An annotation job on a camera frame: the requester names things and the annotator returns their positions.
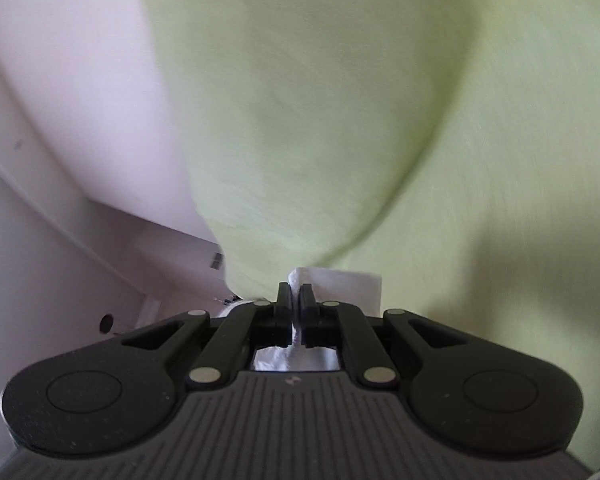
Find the white paper towel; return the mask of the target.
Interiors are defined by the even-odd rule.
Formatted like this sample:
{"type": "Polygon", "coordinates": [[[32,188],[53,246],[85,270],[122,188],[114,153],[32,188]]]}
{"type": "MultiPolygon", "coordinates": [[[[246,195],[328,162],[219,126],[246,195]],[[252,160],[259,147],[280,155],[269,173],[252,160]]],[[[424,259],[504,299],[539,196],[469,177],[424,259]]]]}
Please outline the white paper towel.
{"type": "MultiPolygon", "coordinates": [[[[365,315],[379,316],[382,278],[377,274],[332,270],[326,268],[295,268],[288,275],[294,300],[300,286],[312,286],[318,302],[335,300],[355,304],[365,315]]],[[[306,348],[301,343],[299,312],[292,314],[292,343],[286,348],[268,347],[258,350],[252,368],[257,372],[327,372],[339,370],[337,352],[326,347],[306,348]]]]}

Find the light green bed sheet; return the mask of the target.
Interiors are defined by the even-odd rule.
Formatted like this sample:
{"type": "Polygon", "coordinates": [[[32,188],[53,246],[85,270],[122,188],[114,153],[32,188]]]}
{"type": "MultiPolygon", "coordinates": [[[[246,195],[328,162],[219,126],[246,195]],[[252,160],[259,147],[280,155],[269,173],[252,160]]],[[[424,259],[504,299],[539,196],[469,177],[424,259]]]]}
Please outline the light green bed sheet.
{"type": "Polygon", "coordinates": [[[561,366],[600,468],[600,0],[479,0],[434,144],[338,259],[382,300],[561,366]]]}

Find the light green pillow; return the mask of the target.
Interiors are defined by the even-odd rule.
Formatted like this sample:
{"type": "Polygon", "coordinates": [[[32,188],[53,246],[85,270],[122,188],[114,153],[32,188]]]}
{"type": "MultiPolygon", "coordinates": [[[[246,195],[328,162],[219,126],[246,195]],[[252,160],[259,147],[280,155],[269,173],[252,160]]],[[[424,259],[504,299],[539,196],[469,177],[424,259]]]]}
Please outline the light green pillow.
{"type": "Polygon", "coordinates": [[[140,0],[241,297],[366,235],[431,142],[484,0],[140,0]]]}

